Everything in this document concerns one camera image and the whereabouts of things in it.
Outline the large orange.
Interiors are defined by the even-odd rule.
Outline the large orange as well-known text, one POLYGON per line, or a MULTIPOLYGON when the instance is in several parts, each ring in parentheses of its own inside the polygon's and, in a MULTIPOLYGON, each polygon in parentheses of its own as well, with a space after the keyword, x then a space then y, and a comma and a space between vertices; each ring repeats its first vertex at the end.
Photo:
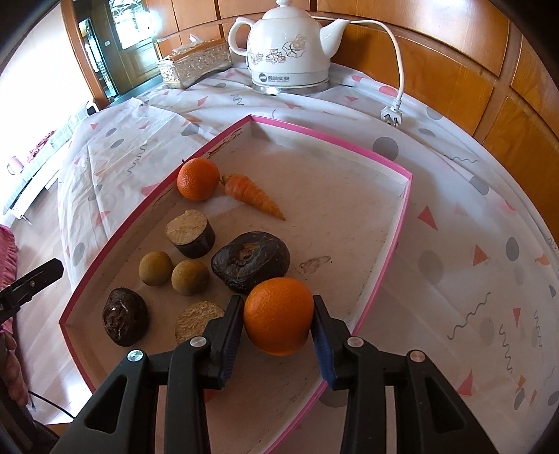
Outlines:
POLYGON ((307 342, 314 300, 304 283, 277 277, 254 287, 245 300, 245 331, 261 351, 287 357, 307 342))

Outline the small red-orange fruit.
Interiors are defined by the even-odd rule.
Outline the small red-orange fruit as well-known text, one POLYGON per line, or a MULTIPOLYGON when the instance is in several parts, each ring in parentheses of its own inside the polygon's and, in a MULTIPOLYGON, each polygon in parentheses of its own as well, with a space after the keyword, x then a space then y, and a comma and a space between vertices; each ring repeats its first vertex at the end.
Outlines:
POLYGON ((205 403, 208 403, 215 394, 215 390, 205 390, 205 403))

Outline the dark brown chestnut fruit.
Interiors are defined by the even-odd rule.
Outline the dark brown chestnut fruit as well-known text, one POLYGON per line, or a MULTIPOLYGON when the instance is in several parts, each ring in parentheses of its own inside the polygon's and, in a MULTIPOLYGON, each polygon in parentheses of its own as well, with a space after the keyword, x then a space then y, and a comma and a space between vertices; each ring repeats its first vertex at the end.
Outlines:
POLYGON ((150 326, 150 314, 144 299, 133 290, 111 290, 102 310, 106 334, 118 346, 130 347, 140 341, 150 326))

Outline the white patterned tablecloth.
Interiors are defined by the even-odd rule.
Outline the white patterned tablecloth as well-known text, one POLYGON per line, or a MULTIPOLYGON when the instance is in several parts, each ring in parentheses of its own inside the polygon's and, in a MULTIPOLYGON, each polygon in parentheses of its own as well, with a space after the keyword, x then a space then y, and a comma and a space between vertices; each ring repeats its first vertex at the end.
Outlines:
POLYGON ((558 410, 558 247, 509 173, 411 96, 381 122, 390 87, 344 66, 312 96, 264 96, 246 66, 186 90, 158 87, 84 120, 58 186, 65 266, 77 286, 124 219, 183 159, 248 114, 324 131, 412 173, 409 210, 365 332, 422 348, 502 453, 535 447, 558 410))

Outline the small yellow-green round fruit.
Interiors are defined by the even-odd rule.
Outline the small yellow-green round fruit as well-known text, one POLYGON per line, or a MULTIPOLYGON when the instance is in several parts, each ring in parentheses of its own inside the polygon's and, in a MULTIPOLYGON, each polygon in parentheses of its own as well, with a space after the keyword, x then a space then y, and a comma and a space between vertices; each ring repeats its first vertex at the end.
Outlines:
POLYGON ((138 266, 140 280, 150 287, 165 284, 173 273, 173 261, 163 251, 151 251, 142 257, 138 266))

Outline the cut brown fruit half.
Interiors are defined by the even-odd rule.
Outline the cut brown fruit half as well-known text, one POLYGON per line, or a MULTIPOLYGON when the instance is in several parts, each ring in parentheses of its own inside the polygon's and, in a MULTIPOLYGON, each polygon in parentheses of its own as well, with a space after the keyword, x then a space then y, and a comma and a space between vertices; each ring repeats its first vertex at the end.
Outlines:
POLYGON ((186 210, 171 220, 165 234, 182 255, 191 259, 208 254, 215 244, 215 232, 208 218, 196 209, 186 210))

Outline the dark brown round fruit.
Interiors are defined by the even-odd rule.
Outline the dark brown round fruit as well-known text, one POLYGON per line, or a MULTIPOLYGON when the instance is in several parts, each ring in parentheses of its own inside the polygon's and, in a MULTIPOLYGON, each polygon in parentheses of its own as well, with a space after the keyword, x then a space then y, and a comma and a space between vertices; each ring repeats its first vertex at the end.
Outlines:
POLYGON ((213 273, 233 292, 247 295, 258 284, 284 277, 290 251, 277 236, 253 231, 237 236, 211 258, 213 273))

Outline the orange tangerine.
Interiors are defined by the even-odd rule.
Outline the orange tangerine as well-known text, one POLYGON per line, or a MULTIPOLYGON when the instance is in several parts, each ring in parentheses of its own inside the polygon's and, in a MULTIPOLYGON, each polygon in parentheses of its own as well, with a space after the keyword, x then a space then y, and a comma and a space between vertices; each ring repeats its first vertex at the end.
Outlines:
POLYGON ((209 199, 220 182, 220 171, 212 161, 198 157, 186 161, 177 175, 179 193, 192 202, 209 199))

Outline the pink-edged cardboard tray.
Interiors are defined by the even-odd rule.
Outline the pink-edged cardboard tray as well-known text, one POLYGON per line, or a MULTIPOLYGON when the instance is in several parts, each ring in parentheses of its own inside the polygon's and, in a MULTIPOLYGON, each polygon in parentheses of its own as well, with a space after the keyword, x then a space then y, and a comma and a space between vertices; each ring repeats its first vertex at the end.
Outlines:
MULTIPOLYGON (((411 189, 410 174, 363 147, 271 118, 248 116, 199 149, 224 174, 244 174, 278 204, 276 219, 222 191, 198 209, 209 219, 217 247, 238 235, 265 231, 290 253, 288 275, 320 295, 330 314, 357 333, 395 249, 411 189)), ((148 287, 137 274, 149 251, 180 252, 166 225, 191 207, 175 175, 156 184, 81 278, 60 324, 68 349, 90 388, 97 388, 126 355, 106 335, 101 313, 111 290, 140 294, 151 323, 138 348, 172 350, 175 323, 191 304, 170 285, 148 287)), ((242 339, 225 388, 208 403, 215 453, 269 453, 317 402, 325 385, 314 348, 275 358, 242 339)))

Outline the toy carrot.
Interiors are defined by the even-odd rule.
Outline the toy carrot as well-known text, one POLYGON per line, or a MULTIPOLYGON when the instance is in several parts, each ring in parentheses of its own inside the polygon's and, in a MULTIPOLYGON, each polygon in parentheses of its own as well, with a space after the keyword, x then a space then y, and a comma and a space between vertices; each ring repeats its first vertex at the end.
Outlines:
POLYGON ((246 203, 274 218, 285 220, 277 203, 273 201, 248 176, 242 174, 223 175, 220 178, 225 194, 246 203))

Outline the wooden glass door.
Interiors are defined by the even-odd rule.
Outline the wooden glass door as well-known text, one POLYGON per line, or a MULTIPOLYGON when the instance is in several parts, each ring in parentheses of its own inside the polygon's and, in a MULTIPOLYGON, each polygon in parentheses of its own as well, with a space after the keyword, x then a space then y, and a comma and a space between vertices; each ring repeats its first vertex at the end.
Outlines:
POLYGON ((158 56, 143 1, 73 3, 86 56, 107 99, 126 94, 158 74, 158 56))

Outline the ornate silver tissue box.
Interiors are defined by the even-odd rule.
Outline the ornate silver tissue box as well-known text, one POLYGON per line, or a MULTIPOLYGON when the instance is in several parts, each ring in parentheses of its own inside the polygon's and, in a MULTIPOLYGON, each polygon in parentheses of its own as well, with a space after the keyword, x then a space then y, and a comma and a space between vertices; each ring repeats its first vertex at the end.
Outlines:
POLYGON ((225 39, 203 41, 190 35, 190 42, 173 49, 157 63, 163 83, 173 89, 187 89, 199 79, 232 66, 225 39))

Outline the white ceramic electric kettle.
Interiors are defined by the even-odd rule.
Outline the white ceramic electric kettle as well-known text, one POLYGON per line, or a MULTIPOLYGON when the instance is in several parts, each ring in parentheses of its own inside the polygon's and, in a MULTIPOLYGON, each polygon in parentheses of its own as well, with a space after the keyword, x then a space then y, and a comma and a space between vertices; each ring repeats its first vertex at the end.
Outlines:
POLYGON ((290 1, 278 1, 258 21, 237 18, 227 41, 234 54, 245 58, 254 89, 305 91, 329 82, 331 58, 349 24, 338 18, 323 26, 290 1))

